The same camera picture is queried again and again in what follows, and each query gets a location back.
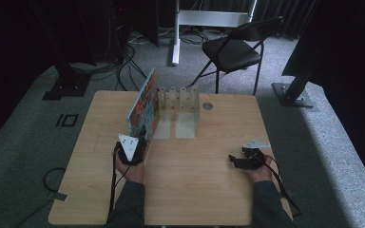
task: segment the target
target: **person's right hand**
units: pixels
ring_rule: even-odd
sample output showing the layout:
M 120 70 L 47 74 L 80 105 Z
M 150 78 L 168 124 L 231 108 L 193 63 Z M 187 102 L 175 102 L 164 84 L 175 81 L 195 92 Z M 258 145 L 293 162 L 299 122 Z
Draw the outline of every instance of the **person's right hand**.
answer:
M 133 181 L 138 183 L 144 183 L 144 163 L 141 162 L 137 165 L 124 164 L 118 156 L 118 151 L 115 152 L 115 167 L 121 174 L 125 174 L 124 178 L 127 181 Z
M 265 163 L 267 165 L 271 164 L 272 159 L 268 156 L 265 156 Z M 245 173 L 247 173 L 253 182 L 259 181 L 271 181 L 272 180 L 272 172 L 265 165 L 261 166 L 257 170 L 243 169 Z

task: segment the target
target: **black folding chair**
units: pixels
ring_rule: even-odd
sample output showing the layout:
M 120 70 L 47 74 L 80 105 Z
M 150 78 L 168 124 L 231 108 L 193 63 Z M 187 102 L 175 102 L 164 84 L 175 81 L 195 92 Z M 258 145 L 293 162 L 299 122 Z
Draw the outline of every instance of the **black folding chair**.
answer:
M 234 28 L 227 37 L 203 43 L 202 50 L 209 58 L 209 62 L 191 85 L 194 85 L 201 77 L 216 72 L 216 93 L 219 93 L 220 71 L 230 73 L 238 69 L 258 64 L 257 77 L 253 92 L 253 95 L 255 96 L 259 81 L 260 66 L 262 63 L 264 49 L 263 41 L 270 36 L 278 34 L 282 23 L 282 17 L 260 22 L 245 23 Z M 251 47 L 246 41 L 257 43 Z M 211 63 L 216 66 L 216 71 L 203 74 Z

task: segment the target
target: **sleeve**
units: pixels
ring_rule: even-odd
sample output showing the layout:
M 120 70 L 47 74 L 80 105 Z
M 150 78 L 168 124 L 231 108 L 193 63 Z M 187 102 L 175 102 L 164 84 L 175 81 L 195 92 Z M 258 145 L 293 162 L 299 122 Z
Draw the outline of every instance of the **sleeve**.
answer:
M 251 228 L 280 227 L 295 227 L 295 225 L 283 210 L 277 188 L 271 181 L 256 182 Z
M 127 181 L 105 227 L 144 227 L 144 185 Z

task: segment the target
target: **chair backrest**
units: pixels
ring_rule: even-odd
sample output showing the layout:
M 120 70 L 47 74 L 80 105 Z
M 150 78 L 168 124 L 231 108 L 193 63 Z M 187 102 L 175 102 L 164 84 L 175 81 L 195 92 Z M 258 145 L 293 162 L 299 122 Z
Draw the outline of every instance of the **chair backrest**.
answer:
M 265 21 L 244 23 L 234 28 L 228 35 L 229 39 L 246 40 L 251 42 L 263 41 L 276 35 L 283 24 L 283 17 L 276 17 Z

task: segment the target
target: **controller cable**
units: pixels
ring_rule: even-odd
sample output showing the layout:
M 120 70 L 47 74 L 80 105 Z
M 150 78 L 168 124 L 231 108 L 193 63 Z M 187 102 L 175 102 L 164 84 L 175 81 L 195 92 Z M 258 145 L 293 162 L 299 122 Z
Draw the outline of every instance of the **controller cable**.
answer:
M 43 184 L 44 184 L 44 187 L 46 187 L 47 190 L 49 190 L 49 192 L 51 193 L 57 193 L 58 192 L 58 189 L 53 189 L 51 187 L 48 186 L 47 184 L 47 177 L 48 175 L 53 172 L 53 171 L 57 171 L 57 170 L 61 170 L 61 171 L 66 171 L 65 168 L 62 168 L 62 167 L 56 167 L 56 168 L 52 168 L 52 169 L 49 169 L 49 171 L 47 171 L 47 173 L 44 175 L 43 177 Z M 50 202 L 54 201 L 54 199 L 49 199 L 47 200 L 43 205 L 41 205 L 40 207 L 38 207 L 37 209 L 35 209 L 31 214 L 29 214 L 26 218 L 24 218 L 21 222 L 19 222 L 15 227 L 20 227 L 22 224 L 24 224 L 27 220 L 29 220 L 32 216 L 34 216 L 35 214 L 37 214 L 39 211 L 41 211 L 43 208 L 45 208 L 47 205 L 49 205 Z
M 268 157 L 270 159 L 272 159 L 277 165 L 277 161 L 275 161 L 272 157 L 264 155 L 265 157 Z M 283 186 L 283 183 L 279 177 L 279 174 L 277 172 L 275 172 L 275 170 L 273 168 L 271 168 L 271 166 L 269 166 L 268 164 L 266 164 L 265 161 L 260 160 L 259 158 L 257 158 L 257 156 L 254 156 L 253 158 L 256 158 L 259 162 L 261 162 L 263 165 L 265 165 L 269 170 L 271 170 L 272 174 L 274 175 L 274 177 L 277 179 L 278 181 L 278 185 L 279 185 L 279 189 L 281 194 L 288 200 L 288 202 L 296 208 L 296 210 L 298 211 L 297 213 L 295 213 L 293 215 L 293 218 L 296 218 L 298 216 L 301 216 L 303 214 L 303 212 L 300 210 L 300 208 L 298 207 L 298 205 L 289 197 L 289 194 L 286 192 L 286 189 Z
M 111 198 L 109 200 L 109 209 L 108 209 L 108 216 L 107 216 L 107 222 L 109 220 L 109 215 L 111 214 L 111 212 L 114 210 L 114 198 L 115 198 L 115 188 L 117 187 L 118 183 L 120 182 L 120 180 L 125 176 L 126 172 L 128 172 L 129 168 L 131 167 L 131 165 L 129 165 L 127 167 L 127 169 L 125 170 L 125 172 L 121 175 L 121 177 L 117 180 L 117 169 L 115 166 L 115 161 L 116 161 L 116 157 L 117 157 L 117 153 L 120 151 L 119 148 L 115 148 L 114 149 L 114 153 L 112 154 L 112 181 L 111 181 Z

